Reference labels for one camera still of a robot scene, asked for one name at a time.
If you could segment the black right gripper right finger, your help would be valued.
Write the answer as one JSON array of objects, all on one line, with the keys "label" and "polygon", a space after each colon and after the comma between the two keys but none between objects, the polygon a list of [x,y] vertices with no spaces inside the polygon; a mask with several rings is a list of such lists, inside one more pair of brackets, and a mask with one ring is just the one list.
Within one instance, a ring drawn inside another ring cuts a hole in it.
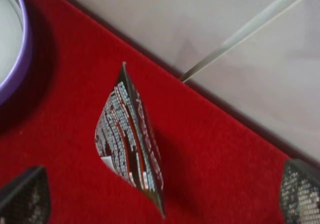
[{"label": "black right gripper right finger", "polygon": [[284,164],[279,207],[285,223],[319,223],[319,169],[300,160]]}]

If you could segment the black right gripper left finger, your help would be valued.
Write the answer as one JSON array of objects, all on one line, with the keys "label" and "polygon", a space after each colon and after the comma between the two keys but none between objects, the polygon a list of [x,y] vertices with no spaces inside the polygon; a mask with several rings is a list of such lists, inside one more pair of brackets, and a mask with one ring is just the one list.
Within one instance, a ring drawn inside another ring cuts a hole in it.
[{"label": "black right gripper left finger", "polygon": [[0,189],[1,223],[48,223],[51,197],[46,169],[32,166]]}]

